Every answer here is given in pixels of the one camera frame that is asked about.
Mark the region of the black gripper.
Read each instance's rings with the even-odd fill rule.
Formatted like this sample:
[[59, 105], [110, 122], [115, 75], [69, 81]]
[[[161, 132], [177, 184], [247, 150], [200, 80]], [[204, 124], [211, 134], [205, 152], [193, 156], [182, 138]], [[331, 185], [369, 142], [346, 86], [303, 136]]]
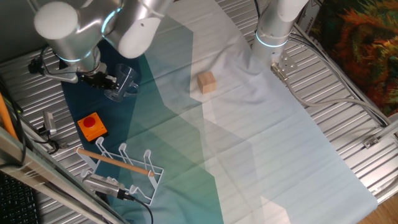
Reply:
[[106, 75], [103, 72], [98, 72], [94, 75], [82, 74], [81, 80], [93, 88], [105, 89], [111, 91], [119, 90], [119, 84], [117, 83], [118, 79], [115, 76], [112, 76], [110, 74]]

